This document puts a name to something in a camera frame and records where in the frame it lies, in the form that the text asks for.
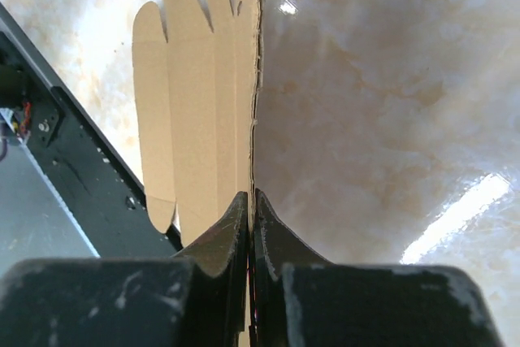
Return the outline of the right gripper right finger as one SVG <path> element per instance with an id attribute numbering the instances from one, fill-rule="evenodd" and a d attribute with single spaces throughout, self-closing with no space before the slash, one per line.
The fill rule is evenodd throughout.
<path id="1" fill-rule="evenodd" d="M 334 346 L 337 268 L 313 251 L 255 190 L 252 321 L 258 346 Z"/>

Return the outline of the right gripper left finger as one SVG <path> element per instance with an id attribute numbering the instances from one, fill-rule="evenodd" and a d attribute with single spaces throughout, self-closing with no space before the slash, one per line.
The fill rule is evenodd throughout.
<path id="1" fill-rule="evenodd" d="M 248 194 L 175 256 L 189 267 L 177 346 L 237 346 L 245 330 Z"/>

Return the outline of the brown cardboard box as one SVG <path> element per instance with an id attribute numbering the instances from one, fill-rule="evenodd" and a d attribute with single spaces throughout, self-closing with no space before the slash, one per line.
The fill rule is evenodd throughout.
<path id="1" fill-rule="evenodd" d="M 262 0 L 145 3 L 133 22 L 132 66 L 154 228 L 179 228 L 182 251 L 246 192 L 249 234 Z M 190 271 L 176 255 L 144 269 L 133 345 L 177 346 Z"/>

